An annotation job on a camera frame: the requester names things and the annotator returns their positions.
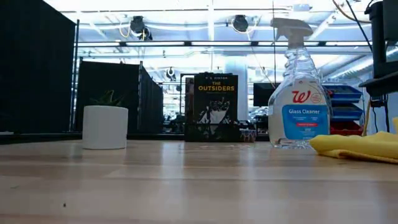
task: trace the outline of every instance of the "computer monitor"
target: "computer monitor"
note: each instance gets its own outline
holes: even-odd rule
[[[268,106],[269,98],[274,93],[274,91],[275,88],[271,85],[271,83],[253,84],[253,106]]]

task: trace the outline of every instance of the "yellow cloth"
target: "yellow cloth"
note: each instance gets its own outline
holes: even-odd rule
[[[394,118],[398,131],[398,118]],[[317,136],[311,146],[322,156],[398,164],[398,134],[379,132],[372,136]]]

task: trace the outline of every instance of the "black stand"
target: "black stand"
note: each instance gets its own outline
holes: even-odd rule
[[[384,38],[384,18],[393,15],[384,15],[383,7],[383,2],[376,2],[365,12],[369,14],[372,22],[374,78],[360,84],[359,87],[366,87],[371,96],[382,96],[398,91],[398,62],[387,62]]]

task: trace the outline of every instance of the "green plant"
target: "green plant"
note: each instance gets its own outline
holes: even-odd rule
[[[125,96],[120,96],[114,100],[113,94],[114,90],[107,90],[100,99],[91,99],[91,102],[98,106],[121,106]]]

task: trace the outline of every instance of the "walgreens logo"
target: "walgreens logo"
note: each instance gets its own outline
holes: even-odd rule
[[[299,91],[292,91],[293,93],[293,103],[304,103],[306,102],[310,96],[311,96],[311,91],[307,92],[299,92]]]

